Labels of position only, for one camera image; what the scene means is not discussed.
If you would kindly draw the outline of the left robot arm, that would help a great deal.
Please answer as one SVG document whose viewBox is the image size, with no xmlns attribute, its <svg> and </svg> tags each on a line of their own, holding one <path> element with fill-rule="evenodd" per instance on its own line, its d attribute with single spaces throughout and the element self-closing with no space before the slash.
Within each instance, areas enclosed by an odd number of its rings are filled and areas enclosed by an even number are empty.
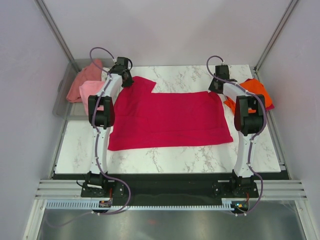
<svg viewBox="0 0 320 240">
<path fill-rule="evenodd" d="M 99 90 L 92 91 L 87 98 L 88 120 L 93 128 L 93 160 L 90 170 L 85 175 L 82 184 L 81 197 L 106 198 L 111 197 L 108 173 L 107 148 L 111 127 L 116 115 L 114 103 L 121 88 L 127 88 L 134 83 L 130 69 L 132 61 L 127 57 L 118 57 L 106 80 Z"/>
</svg>

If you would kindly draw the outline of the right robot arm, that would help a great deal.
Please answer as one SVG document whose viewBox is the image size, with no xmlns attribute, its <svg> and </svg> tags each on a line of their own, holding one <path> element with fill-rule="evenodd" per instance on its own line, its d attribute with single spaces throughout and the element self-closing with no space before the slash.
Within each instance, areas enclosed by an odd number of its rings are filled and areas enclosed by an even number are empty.
<svg viewBox="0 0 320 240">
<path fill-rule="evenodd" d="M 211 92 L 224 95 L 235 103 L 234 127 L 238 132 L 238 152 L 230 180 L 215 182 L 213 193 L 218 198 L 259 197 L 252 168 L 255 146 L 260 133 L 267 124 L 265 97 L 254 94 L 230 79 L 226 64 L 215 66 Z"/>
</svg>

